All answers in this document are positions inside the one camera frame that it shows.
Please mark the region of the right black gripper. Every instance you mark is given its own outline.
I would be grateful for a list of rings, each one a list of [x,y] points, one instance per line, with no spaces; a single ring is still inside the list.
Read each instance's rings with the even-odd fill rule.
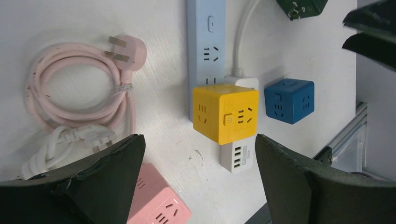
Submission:
[[[343,25],[357,30],[342,48],[396,70],[396,1],[379,0],[349,12]]]

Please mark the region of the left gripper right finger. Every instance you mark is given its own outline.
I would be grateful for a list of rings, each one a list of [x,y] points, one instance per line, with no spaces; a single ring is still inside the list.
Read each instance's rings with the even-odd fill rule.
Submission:
[[[259,134],[256,159],[275,224],[393,224],[396,184],[348,173]]]

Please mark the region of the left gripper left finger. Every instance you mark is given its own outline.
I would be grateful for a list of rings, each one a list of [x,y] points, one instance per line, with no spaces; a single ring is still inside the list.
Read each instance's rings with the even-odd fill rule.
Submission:
[[[28,180],[1,182],[1,223],[125,224],[145,147],[135,134]]]

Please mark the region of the pink cube plug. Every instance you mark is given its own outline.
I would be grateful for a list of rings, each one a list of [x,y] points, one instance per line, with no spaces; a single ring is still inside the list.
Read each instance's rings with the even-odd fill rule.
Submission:
[[[128,216],[128,224],[185,224],[192,212],[155,166],[141,166]]]

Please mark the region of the small white power strip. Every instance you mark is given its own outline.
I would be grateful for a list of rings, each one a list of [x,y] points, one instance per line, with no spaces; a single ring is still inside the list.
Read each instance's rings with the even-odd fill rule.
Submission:
[[[255,159],[255,134],[253,128],[257,124],[258,104],[237,104],[234,114],[233,135],[236,141],[220,146],[220,164],[232,174],[238,174],[250,169]]]

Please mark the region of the dark green cube plug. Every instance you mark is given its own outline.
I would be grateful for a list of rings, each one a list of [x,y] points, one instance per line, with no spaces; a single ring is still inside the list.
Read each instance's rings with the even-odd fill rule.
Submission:
[[[276,0],[280,8],[293,20],[319,16],[328,0]]]

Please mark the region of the blue cube plug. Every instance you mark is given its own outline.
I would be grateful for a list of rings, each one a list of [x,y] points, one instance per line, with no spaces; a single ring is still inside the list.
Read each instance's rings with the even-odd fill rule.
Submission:
[[[264,88],[266,115],[295,124],[315,110],[313,81],[285,78]]]

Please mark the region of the yellow cube plug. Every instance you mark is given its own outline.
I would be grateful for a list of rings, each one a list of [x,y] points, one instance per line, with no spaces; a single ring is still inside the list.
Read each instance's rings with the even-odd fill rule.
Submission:
[[[236,141],[233,116],[237,104],[259,104],[259,92],[233,84],[195,87],[192,91],[193,128],[210,140],[224,145]]]

